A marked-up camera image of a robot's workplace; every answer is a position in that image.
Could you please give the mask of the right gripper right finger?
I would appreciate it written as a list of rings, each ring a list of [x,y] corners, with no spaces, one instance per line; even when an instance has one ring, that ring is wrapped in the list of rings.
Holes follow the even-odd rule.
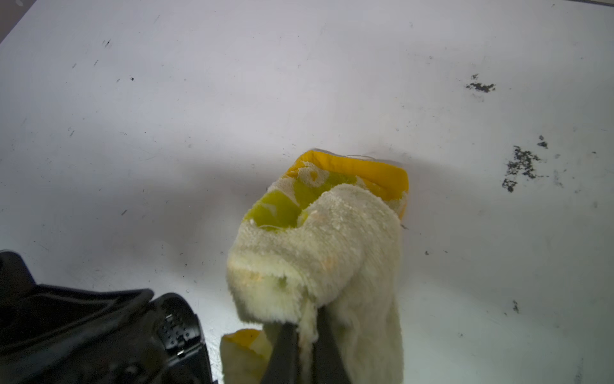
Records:
[[[312,383],[350,384],[325,307],[318,310],[317,331],[318,340],[313,347]]]

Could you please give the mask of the black digital watch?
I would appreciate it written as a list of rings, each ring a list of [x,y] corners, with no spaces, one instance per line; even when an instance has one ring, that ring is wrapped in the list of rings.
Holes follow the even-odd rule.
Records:
[[[198,315],[179,294],[164,294],[150,303],[156,315],[152,340],[161,350],[161,367],[153,383],[215,383]]]

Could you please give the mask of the yellow green frog towel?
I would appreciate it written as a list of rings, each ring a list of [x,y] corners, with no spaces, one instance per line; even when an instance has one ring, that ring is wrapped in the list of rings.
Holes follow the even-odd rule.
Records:
[[[397,302],[404,169],[311,150],[246,213],[226,281],[243,330],[222,337],[227,383],[260,383],[281,326],[297,326],[300,382],[312,383],[318,310],[351,383],[401,383]]]

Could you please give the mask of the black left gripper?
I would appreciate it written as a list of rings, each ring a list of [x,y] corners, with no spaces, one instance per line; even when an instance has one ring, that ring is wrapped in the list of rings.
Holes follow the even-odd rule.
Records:
[[[1,381],[25,383],[124,326],[153,291],[94,292],[38,284],[22,257],[1,252]]]

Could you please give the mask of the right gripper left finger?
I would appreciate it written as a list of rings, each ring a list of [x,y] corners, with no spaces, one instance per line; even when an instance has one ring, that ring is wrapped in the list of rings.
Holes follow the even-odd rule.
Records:
[[[297,326],[281,326],[260,384],[299,384],[300,363]]]

